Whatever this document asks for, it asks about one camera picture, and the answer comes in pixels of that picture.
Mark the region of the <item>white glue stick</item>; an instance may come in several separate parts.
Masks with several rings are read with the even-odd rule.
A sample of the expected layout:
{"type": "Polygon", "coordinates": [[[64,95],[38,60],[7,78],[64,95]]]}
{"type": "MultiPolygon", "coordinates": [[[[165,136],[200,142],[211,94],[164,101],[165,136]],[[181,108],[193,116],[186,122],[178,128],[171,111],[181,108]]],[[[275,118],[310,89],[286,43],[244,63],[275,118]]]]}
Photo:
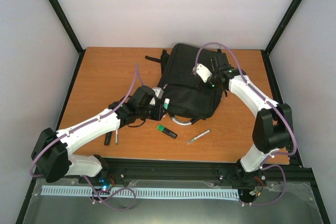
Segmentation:
{"type": "Polygon", "coordinates": [[[165,98],[164,103],[163,103],[163,107],[165,110],[168,109],[169,103],[170,103],[170,100],[168,98],[165,98]]]}

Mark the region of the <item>black student backpack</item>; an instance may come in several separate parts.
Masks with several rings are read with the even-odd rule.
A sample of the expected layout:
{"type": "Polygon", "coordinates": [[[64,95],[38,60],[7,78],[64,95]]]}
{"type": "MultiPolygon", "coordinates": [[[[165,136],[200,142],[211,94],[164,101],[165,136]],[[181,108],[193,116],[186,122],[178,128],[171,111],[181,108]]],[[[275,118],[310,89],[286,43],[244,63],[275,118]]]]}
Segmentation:
{"type": "Polygon", "coordinates": [[[211,63],[214,58],[219,59],[219,63],[228,65],[227,56],[220,49],[203,49],[197,57],[198,51],[199,48],[191,45],[176,44],[170,53],[163,50],[159,59],[145,56],[145,59],[161,65],[161,78],[157,87],[163,89],[162,99],[170,100],[167,109],[169,117],[175,116],[181,121],[191,121],[192,124],[210,118],[219,106],[223,94],[221,88],[216,88],[215,95],[203,95],[197,91],[196,87],[202,80],[193,75],[195,60],[209,70],[214,69],[211,63]]]}

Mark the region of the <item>blue capped white pen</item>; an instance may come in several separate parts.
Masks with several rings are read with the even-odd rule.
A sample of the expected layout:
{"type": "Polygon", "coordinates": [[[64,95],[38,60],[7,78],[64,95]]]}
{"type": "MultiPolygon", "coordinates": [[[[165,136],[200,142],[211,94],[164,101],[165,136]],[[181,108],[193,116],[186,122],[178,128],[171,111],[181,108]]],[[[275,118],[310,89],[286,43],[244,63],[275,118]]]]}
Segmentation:
{"type": "Polygon", "coordinates": [[[118,136],[119,134],[118,134],[118,133],[119,133],[119,132],[118,132],[118,129],[116,129],[116,130],[115,130],[115,144],[116,144],[116,145],[118,145],[118,143],[119,143],[119,138],[118,138],[118,137],[119,137],[119,136],[118,136]]]}

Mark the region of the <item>pink highlighter marker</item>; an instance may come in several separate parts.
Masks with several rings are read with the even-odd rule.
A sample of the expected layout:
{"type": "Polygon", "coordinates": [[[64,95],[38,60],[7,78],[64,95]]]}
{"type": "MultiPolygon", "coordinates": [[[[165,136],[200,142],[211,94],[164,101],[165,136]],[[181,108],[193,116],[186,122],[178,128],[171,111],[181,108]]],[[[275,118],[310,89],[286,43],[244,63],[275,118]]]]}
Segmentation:
{"type": "Polygon", "coordinates": [[[109,145],[110,145],[111,138],[112,138],[112,132],[108,132],[108,133],[105,135],[105,139],[104,139],[104,145],[105,145],[105,146],[109,146],[109,145]]]}

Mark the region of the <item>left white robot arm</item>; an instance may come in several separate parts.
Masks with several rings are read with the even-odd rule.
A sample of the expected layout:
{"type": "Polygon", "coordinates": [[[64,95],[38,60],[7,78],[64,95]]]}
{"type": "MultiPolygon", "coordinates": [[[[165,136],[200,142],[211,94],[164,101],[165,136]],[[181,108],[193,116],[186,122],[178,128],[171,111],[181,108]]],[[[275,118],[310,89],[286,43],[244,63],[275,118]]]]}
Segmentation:
{"type": "Polygon", "coordinates": [[[108,180],[109,170],[97,154],[77,155],[75,152],[87,143],[109,132],[129,126],[136,120],[160,121],[166,113],[163,106],[163,89],[142,85],[133,95],[114,102],[99,114],[63,130],[44,129],[32,151],[32,167],[37,177],[53,183],[65,176],[88,176],[97,183],[108,180]]]}

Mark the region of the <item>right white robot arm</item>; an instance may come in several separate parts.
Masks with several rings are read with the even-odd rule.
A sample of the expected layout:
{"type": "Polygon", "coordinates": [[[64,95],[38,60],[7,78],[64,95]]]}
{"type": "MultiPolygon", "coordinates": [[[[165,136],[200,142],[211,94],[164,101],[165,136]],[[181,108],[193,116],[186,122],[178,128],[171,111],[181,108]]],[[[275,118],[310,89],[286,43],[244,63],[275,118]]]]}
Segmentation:
{"type": "Polygon", "coordinates": [[[240,66],[233,68],[230,64],[221,63],[219,56],[213,57],[211,64],[213,69],[209,70],[197,61],[193,74],[212,88],[221,88],[236,95],[255,117],[253,144],[236,165],[236,180],[243,185],[262,169],[268,158],[281,155],[282,148],[288,150],[287,155],[297,151],[292,110],[289,105],[279,104],[266,96],[240,66]]]}

